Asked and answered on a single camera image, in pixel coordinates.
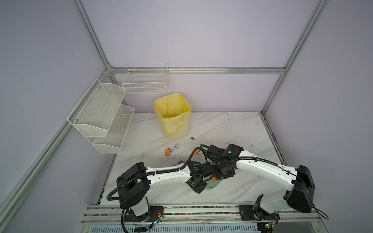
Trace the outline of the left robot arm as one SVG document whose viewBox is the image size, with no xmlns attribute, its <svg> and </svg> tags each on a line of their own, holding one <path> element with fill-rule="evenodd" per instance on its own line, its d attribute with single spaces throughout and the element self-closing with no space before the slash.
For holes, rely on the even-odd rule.
<svg viewBox="0 0 373 233">
<path fill-rule="evenodd" d="M 125 173 L 117 178 L 117 187 L 106 197 L 108 201 L 119 201 L 122 209 L 120 223 L 122 230 L 127 233 L 124 221 L 125 217 L 132 215 L 135 221 L 148 220 L 152 214 L 162 217 L 164 208 L 152 212 L 149 201 L 146 197 L 151 188 L 170 183 L 186 183 L 195 193 L 200 194 L 207 186 L 207 181 L 214 175 L 214 166 L 208 161 L 205 152 L 202 155 L 205 162 L 199 163 L 192 160 L 196 151 L 203 151 L 195 148 L 189 158 L 176 166 L 166 168 L 147 168 L 143 162 L 136 163 Z"/>
</svg>

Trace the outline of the green plastic dustpan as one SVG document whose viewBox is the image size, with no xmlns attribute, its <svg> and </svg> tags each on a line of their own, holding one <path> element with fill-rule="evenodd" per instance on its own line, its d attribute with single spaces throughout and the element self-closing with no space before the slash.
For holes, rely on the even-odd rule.
<svg viewBox="0 0 373 233">
<path fill-rule="evenodd" d="M 210 175 L 204 180 L 204 182 L 206 183 L 205 189 L 212 190 L 221 182 L 221 180 L 217 180 L 213 175 Z"/>
</svg>

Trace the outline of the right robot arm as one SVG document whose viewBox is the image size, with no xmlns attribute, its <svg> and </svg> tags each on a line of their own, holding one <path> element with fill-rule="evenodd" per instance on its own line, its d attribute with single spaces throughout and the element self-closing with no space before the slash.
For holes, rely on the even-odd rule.
<svg viewBox="0 0 373 233">
<path fill-rule="evenodd" d="M 297 168 L 280 165 L 234 144 L 228 145 L 226 149 L 201 144 L 200 151 L 206 160 L 212 162 L 212 176 L 216 180 L 231 178 L 236 170 L 245 170 L 281 186 L 279 191 L 257 197 L 252 207 L 253 218 L 256 220 L 262 221 L 267 216 L 288 208 L 306 214 L 315 210 L 322 218 L 329 219 L 313 202 L 315 183 L 309 168 L 302 165 Z"/>
</svg>

